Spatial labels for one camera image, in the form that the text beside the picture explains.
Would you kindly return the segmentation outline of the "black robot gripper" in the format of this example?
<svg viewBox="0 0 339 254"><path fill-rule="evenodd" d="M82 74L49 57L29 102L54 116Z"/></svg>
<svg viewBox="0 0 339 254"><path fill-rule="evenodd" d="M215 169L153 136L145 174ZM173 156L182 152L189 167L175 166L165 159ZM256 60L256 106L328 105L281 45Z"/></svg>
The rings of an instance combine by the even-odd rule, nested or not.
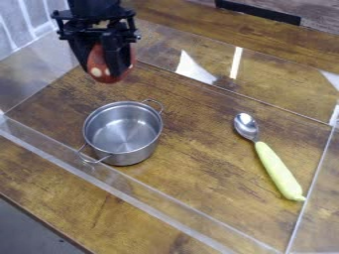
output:
<svg viewBox="0 0 339 254"><path fill-rule="evenodd" d="M123 77L131 66L130 43L141 39L134 21L137 12L122 5L122 0L69 0L69 4L67 10L51 14L61 39L70 41L85 70L94 47L90 40L101 39L110 75Z"/></svg>

